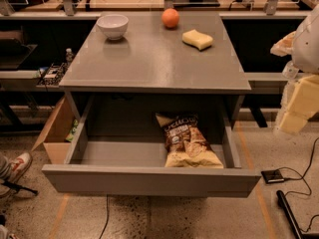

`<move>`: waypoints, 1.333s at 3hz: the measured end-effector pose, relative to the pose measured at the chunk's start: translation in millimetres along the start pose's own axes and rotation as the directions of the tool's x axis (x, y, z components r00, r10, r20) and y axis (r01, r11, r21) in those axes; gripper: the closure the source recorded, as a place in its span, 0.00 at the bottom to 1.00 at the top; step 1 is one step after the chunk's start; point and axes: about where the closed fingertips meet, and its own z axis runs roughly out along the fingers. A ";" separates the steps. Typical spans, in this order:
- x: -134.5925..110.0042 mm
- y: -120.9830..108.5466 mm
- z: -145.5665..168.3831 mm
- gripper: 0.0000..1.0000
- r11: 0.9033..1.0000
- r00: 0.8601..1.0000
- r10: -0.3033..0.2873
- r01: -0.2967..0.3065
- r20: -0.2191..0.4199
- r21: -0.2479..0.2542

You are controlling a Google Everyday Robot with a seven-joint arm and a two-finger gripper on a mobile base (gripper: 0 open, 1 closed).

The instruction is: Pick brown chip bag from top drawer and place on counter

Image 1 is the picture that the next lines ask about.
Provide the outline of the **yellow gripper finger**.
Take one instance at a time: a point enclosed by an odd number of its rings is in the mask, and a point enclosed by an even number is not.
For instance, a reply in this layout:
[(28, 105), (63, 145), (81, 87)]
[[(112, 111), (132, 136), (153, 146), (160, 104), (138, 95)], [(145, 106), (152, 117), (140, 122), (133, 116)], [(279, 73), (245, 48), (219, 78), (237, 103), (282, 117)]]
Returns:
[(290, 81), (283, 92), (278, 129), (289, 134), (298, 133), (318, 112), (319, 76)]

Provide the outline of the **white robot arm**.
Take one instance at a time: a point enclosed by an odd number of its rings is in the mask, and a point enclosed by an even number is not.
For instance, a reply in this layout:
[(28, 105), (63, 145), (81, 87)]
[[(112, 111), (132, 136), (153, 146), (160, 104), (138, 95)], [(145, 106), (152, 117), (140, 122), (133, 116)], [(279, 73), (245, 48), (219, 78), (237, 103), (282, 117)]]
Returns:
[(270, 53), (290, 55), (282, 75), (288, 79), (276, 118), (276, 130), (298, 133), (319, 112), (319, 5)]

